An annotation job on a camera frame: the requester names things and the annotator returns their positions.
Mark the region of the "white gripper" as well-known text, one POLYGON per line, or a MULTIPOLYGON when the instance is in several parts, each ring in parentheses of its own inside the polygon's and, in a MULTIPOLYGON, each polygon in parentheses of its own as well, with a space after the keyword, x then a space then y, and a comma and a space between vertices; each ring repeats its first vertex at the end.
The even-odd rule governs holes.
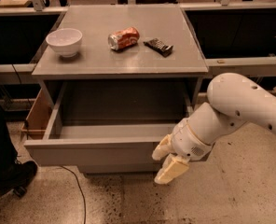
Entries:
POLYGON ((167 134, 152 153, 152 158, 155 161, 160 161, 169 154, 154 181, 160 185, 170 183, 189 169, 189 160, 200 161, 211 150, 211 145, 203 143, 195 135, 189 125, 189 119, 182 119, 174 126, 172 138, 167 134))

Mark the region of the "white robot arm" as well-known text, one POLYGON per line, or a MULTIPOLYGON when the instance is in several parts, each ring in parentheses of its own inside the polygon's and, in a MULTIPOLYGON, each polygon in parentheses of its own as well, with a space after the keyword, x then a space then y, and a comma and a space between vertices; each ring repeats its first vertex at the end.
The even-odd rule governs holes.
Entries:
POLYGON ((207 98, 153 151, 152 158, 163 161, 156 183, 173 181, 188 170, 191 161, 206 157, 218 138, 234 133, 247 122, 276 135, 276 97, 251 79, 236 73, 218 75, 208 85, 207 98))

